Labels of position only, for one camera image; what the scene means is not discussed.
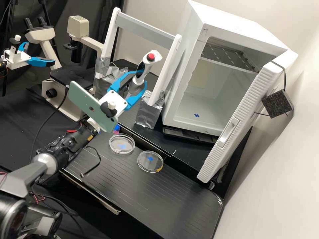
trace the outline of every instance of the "black curtain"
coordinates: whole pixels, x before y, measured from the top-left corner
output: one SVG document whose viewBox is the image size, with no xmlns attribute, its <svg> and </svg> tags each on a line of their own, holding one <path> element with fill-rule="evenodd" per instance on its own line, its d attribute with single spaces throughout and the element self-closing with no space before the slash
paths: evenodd
<svg viewBox="0 0 319 239">
<path fill-rule="evenodd" d="M 62 14 L 64 15 L 76 15 L 77 11 L 74 10 L 73 6 L 74 4 L 77 4 L 77 8 L 87 8 L 88 7 L 88 1 L 84 0 L 46 0 L 47 2 L 47 9 L 48 14 L 50 17 L 51 25 L 55 26 Z M 2 0 L 0 1 L 0 17 L 2 17 L 3 12 L 8 5 L 9 0 Z M 90 4 L 95 4 L 95 6 L 99 9 L 98 12 L 96 12 L 96 22 L 95 24 L 90 24 L 90 29 L 93 31 L 90 31 L 90 37 L 94 38 L 95 40 L 98 40 L 100 42 L 104 42 L 107 29 L 109 26 L 109 22 L 112 16 L 112 12 L 114 7 L 120 7 L 123 9 L 124 0 L 99 0 L 99 1 L 90 1 Z M 70 8 L 70 6 L 73 8 L 73 11 L 76 11 L 76 13 L 70 13 L 69 8 L 66 8 L 66 5 Z M 26 41 L 26 38 L 24 37 L 24 33 L 26 31 L 26 26 L 24 24 L 24 18 L 29 17 L 33 26 L 37 27 L 39 25 L 37 18 L 42 16 L 45 19 L 42 6 L 39 4 L 38 0 L 19 0 L 18 5 L 15 6 L 15 12 L 14 12 L 14 19 L 13 19 L 13 26 L 11 29 L 10 37 L 15 36 L 16 34 L 21 35 L 21 42 Z M 6 48 L 10 47 L 7 46 L 7 44 L 4 42 L 6 39 L 6 19 L 7 16 L 5 16 L 5 20 L 3 24 L 0 26 L 0 46 L 1 51 Z M 59 32 L 57 29 L 55 31 L 56 35 L 59 34 L 66 34 L 65 30 L 63 32 Z M 57 42 L 56 44 L 61 46 L 67 42 Z M 30 44 L 28 48 L 28 54 L 31 56 L 39 56 L 41 54 L 41 47 L 38 44 Z M 83 51 L 83 58 L 81 65 L 85 68 L 91 68 L 95 65 L 95 59 L 96 59 L 96 52 L 93 51 L 90 48 L 86 48 Z M 62 65 L 74 65 L 72 62 L 61 62 Z M 22 74 L 24 74 L 26 71 L 32 70 L 36 72 L 36 74 L 33 74 L 33 78 L 37 79 L 28 79 L 26 78 L 26 81 L 30 81 L 30 84 L 28 86 L 31 86 L 32 84 L 36 84 L 41 82 L 43 77 L 47 76 L 50 72 L 50 69 L 30 69 L 30 66 L 22 67 L 13 71 L 10 71 L 8 74 L 8 84 L 15 84 L 14 80 L 19 78 Z M 2 80 L 0 80 L 0 91 L 2 89 Z"/>
</svg>

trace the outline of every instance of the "black cable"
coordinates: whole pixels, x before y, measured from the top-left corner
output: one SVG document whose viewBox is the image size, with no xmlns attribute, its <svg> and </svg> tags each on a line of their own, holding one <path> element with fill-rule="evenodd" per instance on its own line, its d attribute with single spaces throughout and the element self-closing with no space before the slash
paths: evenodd
<svg viewBox="0 0 319 239">
<path fill-rule="evenodd" d="M 266 114 L 262 114 L 262 113 L 257 113 L 257 112 L 254 112 L 255 114 L 258 114 L 258 115 L 264 115 L 264 116 L 269 116 L 269 115 L 266 115 Z"/>
<path fill-rule="evenodd" d="M 56 209 L 56 208 L 54 208 L 54 207 L 52 207 L 52 206 L 46 204 L 44 201 L 41 201 L 41 202 L 44 203 L 47 207 L 49 207 L 49 208 L 51 208 L 51 209 L 53 209 L 53 210 L 55 210 L 55 211 L 59 211 L 59 212 L 61 212 L 61 213 L 63 213 L 63 214 L 69 215 L 69 216 L 72 218 L 72 220 L 75 222 L 75 224 L 78 226 L 78 228 L 80 229 L 81 233 L 82 233 L 83 235 L 85 235 L 85 233 L 84 233 L 84 231 L 83 231 L 81 225 L 80 225 L 80 224 L 78 223 L 78 221 L 74 218 L 75 216 L 79 216 L 79 214 L 78 214 L 76 211 L 74 211 L 73 209 L 69 208 L 64 202 L 60 201 L 59 199 L 57 199 L 57 198 L 55 198 L 55 197 L 53 197 L 53 196 L 43 195 L 43 194 L 36 194 L 35 191 L 34 191 L 33 185 L 31 186 L 31 189 L 32 189 L 32 193 L 33 193 L 34 195 L 36 195 L 36 196 L 38 196 L 38 197 L 39 197 L 39 196 L 45 197 L 46 199 L 49 198 L 49 199 L 55 201 L 57 204 L 59 204 L 65 211 L 61 211 L 61 210 L 59 210 L 59 209 Z"/>
<path fill-rule="evenodd" d="M 93 147 L 91 147 L 91 146 L 86 146 L 85 148 L 94 149 L 95 152 L 96 152 L 96 154 L 97 154 L 97 156 L 98 156 L 98 158 L 99 158 L 99 162 L 98 162 L 94 167 L 92 167 L 91 169 L 89 169 L 88 171 L 86 171 L 85 173 L 80 173 L 80 176 L 81 176 L 82 178 L 84 178 L 87 174 L 89 174 L 93 169 L 95 169 L 95 168 L 96 168 L 97 166 L 99 166 L 100 163 L 101 163 L 101 156 L 100 156 L 99 152 L 96 150 L 96 148 L 93 148 Z"/>
<path fill-rule="evenodd" d="M 34 149 L 34 144 L 36 143 L 37 137 L 42 129 L 42 127 L 46 124 L 46 122 L 59 110 L 59 108 L 62 106 L 62 104 L 64 103 L 66 96 L 67 96 L 67 92 L 69 91 L 69 85 L 65 86 L 65 94 L 63 97 L 63 100 L 61 101 L 60 105 L 56 108 L 55 111 L 52 112 L 52 114 L 49 115 L 49 117 L 42 123 L 42 125 L 40 126 L 39 130 L 37 131 L 34 140 L 33 140 L 33 144 L 32 144 L 32 148 L 31 148 L 31 153 L 30 153 L 30 162 L 32 160 L 32 154 L 33 154 L 33 149 Z"/>
<path fill-rule="evenodd" d="M 9 1 L 9 3 L 8 3 L 8 6 L 7 6 L 6 10 L 4 10 L 3 16 L 2 16 L 1 21 L 0 21 L 0 26 L 1 26 L 2 22 L 3 22 L 4 15 L 6 14 L 6 12 L 7 12 L 8 8 L 9 8 L 9 6 L 10 6 L 11 2 L 12 2 L 12 0 L 10 0 L 10 1 Z"/>
<path fill-rule="evenodd" d="M 55 210 L 55 211 L 59 211 L 59 212 L 61 212 L 61 213 L 63 213 L 63 214 L 69 215 L 69 216 L 72 218 L 72 220 L 76 223 L 76 225 L 77 225 L 78 228 L 80 229 L 81 233 L 82 233 L 83 235 L 85 234 L 84 231 L 83 231 L 83 229 L 82 229 L 82 227 L 81 227 L 81 225 L 80 225 L 80 224 L 78 223 L 78 221 L 74 218 L 75 216 L 79 216 L 79 214 L 78 214 L 77 212 L 75 212 L 74 210 L 70 209 L 70 208 L 69 208 L 68 206 L 66 206 L 63 202 L 61 202 L 60 200 L 58 200 L 58 199 L 56 199 L 56 198 L 54 198 L 54 197 L 49 197 L 49 196 L 45 196 L 45 195 L 41 195 L 41 194 L 40 194 L 40 196 L 44 196 L 45 198 L 50 198 L 50 199 L 52 199 L 53 201 L 55 201 L 56 203 L 58 203 L 65 211 L 58 210 L 58 209 L 56 209 L 56 208 L 54 208 L 54 207 L 52 207 L 52 206 L 50 206 L 50 205 L 48 205 L 48 204 L 46 204 L 45 202 L 42 201 L 42 203 L 44 203 L 45 205 L 47 205 L 47 207 L 49 207 L 49 208 L 51 208 L 51 209 L 53 209 L 53 210 Z M 70 213 L 70 212 L 68 212 L 67 208 L 68 208 L 69 210 L 74 211 L 75 213 Z"/>
<path fill-rule="evenodd" d="M 284 78 L 283 78 L 283 90 L 286 91 L 286 83 L 287 83 L 287 79 L 286 79 L 286 69 L 279 65 L 278 63 L 271 61 L 271 63 L 275 64 L 276 66 L 279 66 L 281 69 L 283 69 L 283 73 L 284 73 Z"/>
</svg>

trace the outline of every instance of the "foam pad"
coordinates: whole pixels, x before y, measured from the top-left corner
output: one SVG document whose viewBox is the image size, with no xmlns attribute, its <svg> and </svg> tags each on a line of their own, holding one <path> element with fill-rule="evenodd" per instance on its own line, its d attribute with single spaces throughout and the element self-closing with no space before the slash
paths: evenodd
<svg viewBox="0 0 319 239">
<path fill-rule="evenodd" d="M 270 118 L 293 110 L 293 104 L 284 90 L 277 91 L 262 99 Z"/>
</svg>

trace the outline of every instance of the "incubator door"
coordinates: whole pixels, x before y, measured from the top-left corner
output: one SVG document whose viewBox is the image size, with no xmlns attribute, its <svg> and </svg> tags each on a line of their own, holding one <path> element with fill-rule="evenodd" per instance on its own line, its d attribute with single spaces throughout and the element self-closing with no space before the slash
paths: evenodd
<svg viewBox="0 0 319 239">
<path fill-rule="evenodd" d="M 273 61 L 287 69 L 297 57 L 296 53 L 288 50 Z M 282 73 L 282 68 L 271 62 L 263 66 L 235 112 L 229 118 L 216 144 L 206 158 L 204 165 L 197 175 L 199 180 L 205 183 L 208 182 L 227 162 L 257 118 L 258 115 L 255 112 L 262 110 L 261 99 L 273 90 L 272 86 Z"/>
</svg>

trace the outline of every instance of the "clear petri dish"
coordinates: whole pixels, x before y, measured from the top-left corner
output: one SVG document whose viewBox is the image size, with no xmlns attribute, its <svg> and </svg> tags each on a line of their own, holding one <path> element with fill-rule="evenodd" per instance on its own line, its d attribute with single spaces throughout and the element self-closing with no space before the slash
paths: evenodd
<svg viewBox="0 0 319 239">
<path fill-rule="evenodd" d="M 146 172 L 157 173 L 163 168 L 164 161 L 158 153 L 148 150 L 140 153 L 137 164 Z"/>
<path fill-rule="evenodd" d="M 113 135 L 109 140 L 109 145 L 118 154 L 129 154 L 135 148 L 134 139 L 126 134 Z"/>
</svg>

